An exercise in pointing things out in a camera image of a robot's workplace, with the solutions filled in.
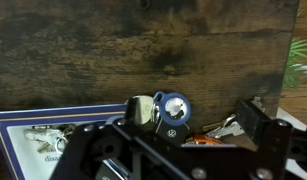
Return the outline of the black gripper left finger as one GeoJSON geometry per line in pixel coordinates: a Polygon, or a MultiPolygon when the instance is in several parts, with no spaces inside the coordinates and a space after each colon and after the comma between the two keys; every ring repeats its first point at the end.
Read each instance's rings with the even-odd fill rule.
{"type": "Polygon", "coordinates": [[[132,152],[112,126],[78,126],[65,147],[50,180],[129,180],[132,152]]]}

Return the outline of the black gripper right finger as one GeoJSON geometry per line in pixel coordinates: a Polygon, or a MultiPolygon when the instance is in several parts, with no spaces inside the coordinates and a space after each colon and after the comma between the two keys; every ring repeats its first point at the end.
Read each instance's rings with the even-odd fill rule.
{"type": "Polygon", "coordinates": [[[236,106],[237,122],[256,145],[252,174],[256,180],[282,180],[292,126],[281,119],[272,120],[249,100],[236,106]]]}

